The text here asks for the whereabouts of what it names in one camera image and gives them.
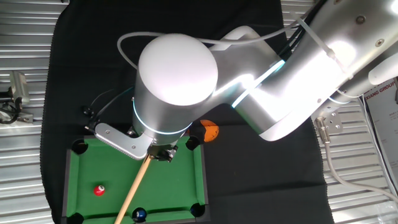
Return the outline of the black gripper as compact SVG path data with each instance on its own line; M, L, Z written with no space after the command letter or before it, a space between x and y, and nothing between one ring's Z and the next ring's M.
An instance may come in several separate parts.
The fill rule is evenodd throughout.
M171 162L174 158L176 152L178 150L178 146L155 146L152 145L148 148L148 154L153 157L158 157L159 161Z

